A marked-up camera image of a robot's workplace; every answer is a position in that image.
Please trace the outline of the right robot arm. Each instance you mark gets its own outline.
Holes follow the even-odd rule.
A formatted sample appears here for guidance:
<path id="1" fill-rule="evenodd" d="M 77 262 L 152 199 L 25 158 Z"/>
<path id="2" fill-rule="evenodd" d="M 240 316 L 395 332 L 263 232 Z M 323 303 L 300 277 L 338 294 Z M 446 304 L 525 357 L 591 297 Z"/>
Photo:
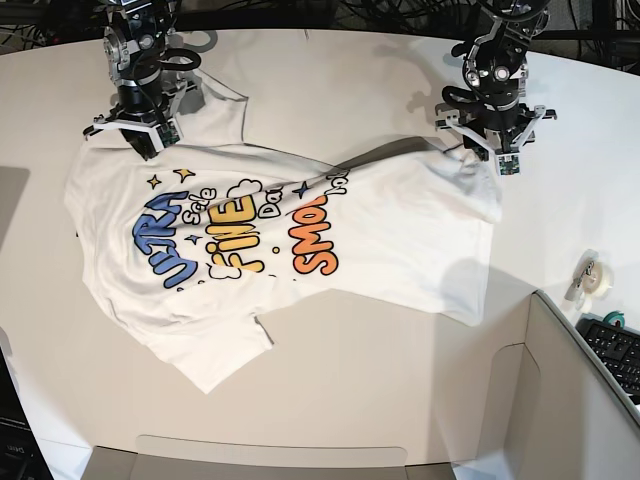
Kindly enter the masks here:
<path id="1" fill-rule="evenodd" d="M 198 89 L 193 73 L 201 56 L 170 45 L 179 1 L 107 1 L 103 46 L 118 101 L 108 115 L 84 129 L 88 139 L 118 131 L 145 160 L 179 143 L 177 115 L 185 96 Z"/>

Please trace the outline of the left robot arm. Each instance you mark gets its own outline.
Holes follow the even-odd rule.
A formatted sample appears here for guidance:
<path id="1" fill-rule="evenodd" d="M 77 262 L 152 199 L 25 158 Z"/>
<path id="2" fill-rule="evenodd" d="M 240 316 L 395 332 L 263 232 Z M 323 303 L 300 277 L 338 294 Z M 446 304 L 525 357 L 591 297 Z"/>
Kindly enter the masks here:
<path id="1" fill-rule="evenodd" d="M 477 1 L 469 14 L 476 28 L 490 28 L 455 45 L 451 55 L 462 60 L 465 86 L 446 86 L 435 107 L 438 130 L 453 130 L 464 148 L 493 162 L 502 176 L 520 172 L 523 147 L 535 141 L 535 127 L 555 120 L 544 105 L 529 107 L 524 98 L 529 77 L 527 52 L 532 39 L 549 21 L 547 1 Z"/>

